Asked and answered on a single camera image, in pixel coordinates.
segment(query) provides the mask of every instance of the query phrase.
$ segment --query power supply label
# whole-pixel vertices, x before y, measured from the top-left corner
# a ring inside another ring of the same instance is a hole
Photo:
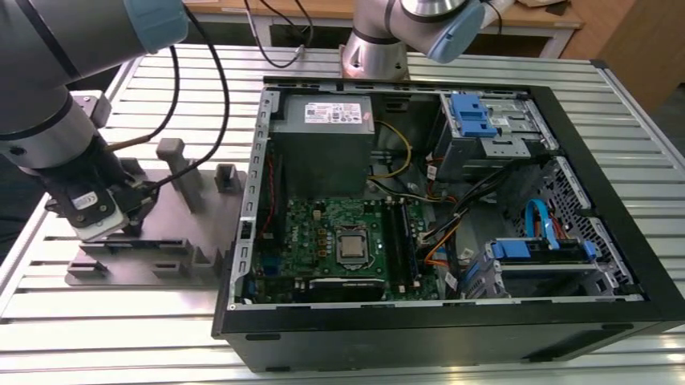
[[[361,124],[361,105],[359,103],[306,103],[304,123]]]

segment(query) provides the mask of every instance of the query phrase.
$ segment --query black cable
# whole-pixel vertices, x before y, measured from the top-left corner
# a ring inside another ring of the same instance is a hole
[[[170,52],[170,61],[173,62],[173,95],[170,96],[170,105],[169,110],[166,111],[166,116],[164,117],[164,120],[161,120],[161,123],[158,124],[158,127],[154,128],[152,132],[149,132],[146,135],[138,136],[137,138],[125,140],[120,143],[112,144],[106,146],[105,151],[117,151],[122,148],[128,148],[130,146],[134,146],[136,144],[146,143],[152,140],[156,135],[160,134],[160,132],[166,128],[166,125],[169,124],[170,118],[174,114],[174,108],[178,104],[178,94],[180,94],[180,64],[178,64],[178,55],[176,54],[174,47],[169,47]]]
[[[477,201],[481,197],[487,196],[496,187],[499,186],[499,183],[504,180],[507,177],[507,174],[512,172],[517,167],[527,166],[531,164],[539,164],[545,161],[548,161],[550,155],[543,154],[540,156],[536,156],[529,159],[521,159],[521,160],[512,160],[509,161],[499,170],[492,172],[488,176],[485,176],[483,179],[480,179],[471,187],[471,189],[467,191],[467,193],[463,195],[463,197],[456,202],[456,205],[452,209],[452,213],[457,213],[463,209],[468,209],[468,206],[472,202]],[[443,225],[435,227],[433,230],[428,231],[425,235],[423,236],[423,239],[432,237],[435,234],[441,233],[447,229],[449,229],[455,223],[460,220],[461,215],[452,217]]]
[[[272,6],[270,4],[266,3],[266,0],[258,0],[258,2],[264,5],[264,7],[273,13],[276,14],[284,21],[286,24],[289,24],[289,27],[292,30],[294,30],[297,32],[297,35],[298,35],[298,38],[300,39],[304,39],[304,32],[306,31],[306,29],[309,28],[308,26],[305,26],[301,30],[298,30],[297,26],[294,25],[294,23],[292,22],[292,20],[289,20],[288,16],[285,16],[284,14],[280,13],[280,11],[277,11]]]
[[[298,48],[294,50],[294,56],[292,57],[292,59],[289,59],[289,61],[285,64],[276,64],[268,57],[266,52],[264,51],[264,47],[261,46],[261,40],[258,39],[258,34],[256,33],[256,29],[254,29],[254,22],[252,20],[252,9],[249,7],[249,3],[246,2],[246,0],[242,0],[242,3],[245,4],[246,22],[249,23],[252,36],[254,37],[256,47],[258,48],[258,51],[261,52],[261,56],[262,56],[264,60],[268,62],[268,64],[270,64],[276,68],[280,68],[280,69],[288,68],[292,65],[292,63],[294,63],[294,61],[298,59],[298,57],[301,55],[302,46],[298,46]],[[308,46],[310,44],[310,40],[313,39],[313,22],[310,21],[309,14],[306,13],[304,7],[301,6],[301,3],[298,2],[298,0],[294,0],[294,3],[297,4],[297,8],[298,8],[298,10],[301,10],[304,17],[306,18],[306,23],[309,24],[309,36],[306,38],[306,43],[304,44],[304,46]]]
[[[496,14],[496,19],[497,19],[497,22],[499,22],[496,34],[501,35],[501,14],[499,13],[499,10],[496,9],[496,6],[493,6],[489,1],[491,0],[480,0],[480,3],[487,4],[489,6],[489,8],[492,8],[493,13]]]
[[[169,111],[166,112],[166,116],[164,117],[164,120],[161,120],[161,124],[158,125],[157,129],[148,133],[148,141],[152,140],[156,135],[166,128],[166,125],[169,124],[170,118],[174,114],[174,108],[178,105],[178,94],[180,94],[180,64],[178,64],[178,55],[174,52],[174,47],[169,47],[170,52],[170,61],[173,62],[173,96],[170,97],[170,105],[169,105]]]
[[[218,54],[216,52],[216,48],[213,46],[212,40],[206,35],[206,31],[201,27],[200,22],[196,20],[196,17],[192,14],[190,10],[188,10],[186,6],[182,6],[182,8],[185,9],[185,14],[186,14],[188,18],[190,19],[192,25],[194,26],[197,32],[200,33],[201,38],[204,39],[204,43],[206,44],[209,52],[212,53],[213,63],[216,64],[216,71],[218,71],[218,79],[221,81],[221,91],[224,93],[224,118],[221,120],[221,128],[218,129],[218,136],[216,138],[216,142],[213,143],[213,146],[209,149],[206,155],[202,156],[197,161],[194,161],[188,167],[182,168],[177,173],[170,174],[162,180],[158,180],[157,182],[154,182],[148,187],[148,191],[153,191],[154,189],[160,188],[162,185],[169,183],[172,180],[178,179],[189,171],[194,170],[200,166],[200,164],[202,164],[212,158],[213,154],[218,150],[221,142],[224,141],[225,130],[228,128],[230,101],[229,101],[228,81],[225,80],[224,67],[221,65],[221,60],[218,59]]]

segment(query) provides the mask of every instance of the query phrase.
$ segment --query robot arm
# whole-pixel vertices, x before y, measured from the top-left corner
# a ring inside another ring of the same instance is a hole
[[[400,79],[405,44],[455,59],[483,22],[479,0],[357,0],[347,76]],[[0,153],[33,176],[85,241],[136,235],[156,191],[108,151],[65,84],[177,43],[181,0],[0,0]]]
[[[471,44],[484,14],[479,0],[357,0],[341,53],[344,75],[404,78],[407,45],[437,63],[452,61]]]
[[[65,84],[185,34],[180,0],[0,0],[0,153],[83,240],[133,225],[153,192],[105,151]]]

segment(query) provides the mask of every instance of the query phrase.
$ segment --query gray 3d-printed holder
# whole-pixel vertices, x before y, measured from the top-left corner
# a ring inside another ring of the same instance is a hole
[[[177,172],[189,161],[178,139],[161,139],[157,156]],[[134,160],[122,162],[137,177],[160,180],[165,170],[142,170]],[[142,222],[140,237],[122,233],[83,242],[69,263],[67,285],[210,286],[224,258],[232,255],[245,173],[232,164],[214,171],[188,172],[161,187],[157,203]]]

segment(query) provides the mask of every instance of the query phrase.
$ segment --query wooden cabinet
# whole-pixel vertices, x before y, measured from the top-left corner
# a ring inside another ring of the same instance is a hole
[[[584,27],[562,59],[602,59],[642,108],[654,111],[685,81],[685,1],[571,3]]]

